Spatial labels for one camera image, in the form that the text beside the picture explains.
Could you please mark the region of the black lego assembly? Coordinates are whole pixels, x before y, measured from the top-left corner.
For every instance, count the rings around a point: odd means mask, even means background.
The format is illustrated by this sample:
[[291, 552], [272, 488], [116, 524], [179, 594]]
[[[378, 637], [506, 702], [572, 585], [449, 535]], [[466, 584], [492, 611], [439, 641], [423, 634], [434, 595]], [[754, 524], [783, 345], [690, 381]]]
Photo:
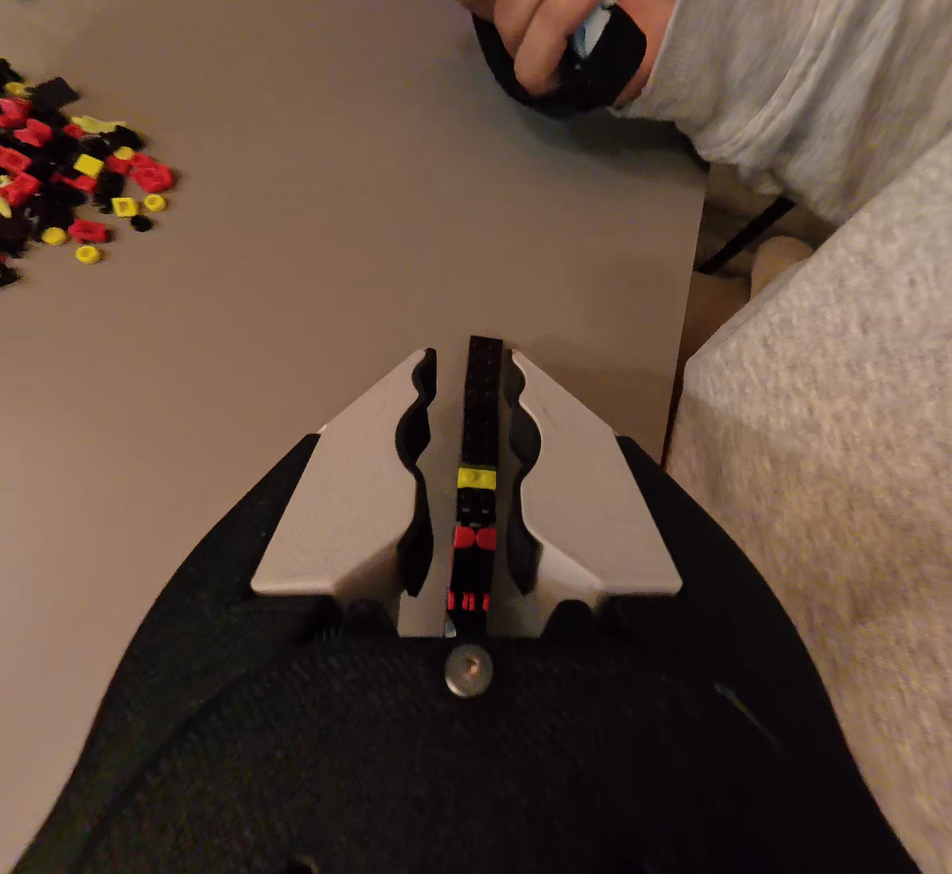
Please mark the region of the black lego assembly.
[[470, 337], [456, 478], [453, 549], [446, 586], [446, 632], [485, 630], [497, 550], [499, 399], [503, 341]]

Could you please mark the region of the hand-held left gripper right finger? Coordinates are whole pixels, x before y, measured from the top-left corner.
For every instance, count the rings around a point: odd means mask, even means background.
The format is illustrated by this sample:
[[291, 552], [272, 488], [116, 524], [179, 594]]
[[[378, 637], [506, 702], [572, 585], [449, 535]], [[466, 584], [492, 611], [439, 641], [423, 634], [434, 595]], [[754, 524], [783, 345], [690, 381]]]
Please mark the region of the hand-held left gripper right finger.
[[672, 597], [683, 579], [616, 431], [518, 350], [505, 350], [501, 521], [489, 632], [536, 637], [553, 610]]

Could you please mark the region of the person's right forearm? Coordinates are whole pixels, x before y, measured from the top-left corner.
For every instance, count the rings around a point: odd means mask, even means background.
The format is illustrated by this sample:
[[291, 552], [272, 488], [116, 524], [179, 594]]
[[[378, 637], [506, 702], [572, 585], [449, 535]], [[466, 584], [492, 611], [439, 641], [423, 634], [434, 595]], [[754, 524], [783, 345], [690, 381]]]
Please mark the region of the person's right forearm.
[[830, 223], [950, 212], [951, 0], [677, 0], [615, 113]]

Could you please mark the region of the pile of loose lego pieces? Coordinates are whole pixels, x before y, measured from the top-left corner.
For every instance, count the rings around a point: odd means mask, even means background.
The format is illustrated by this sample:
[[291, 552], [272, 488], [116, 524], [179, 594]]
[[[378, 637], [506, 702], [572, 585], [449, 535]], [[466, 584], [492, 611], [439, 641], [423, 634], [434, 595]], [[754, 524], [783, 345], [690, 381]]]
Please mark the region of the pile of loose lego pieces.
[[2, 290], [33, 246], [96, 265], [119, 228], [150, 232], [169, 206], [173, 167], [125, 122], [72, 114], [79, 99], [63, 77], [31, 83], [1, 60]]

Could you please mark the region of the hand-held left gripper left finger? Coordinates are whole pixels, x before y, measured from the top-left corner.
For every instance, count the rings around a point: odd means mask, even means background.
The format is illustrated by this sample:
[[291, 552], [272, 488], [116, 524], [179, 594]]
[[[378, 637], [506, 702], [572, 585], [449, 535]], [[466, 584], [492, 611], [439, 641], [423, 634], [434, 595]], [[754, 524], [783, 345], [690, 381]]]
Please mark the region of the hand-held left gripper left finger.
[[433, 556], [418, 462], [436, 378], [435, 349], [416, 350], [320, 429], [252, 577], [256, 595], [374, 602], [398, 622]]

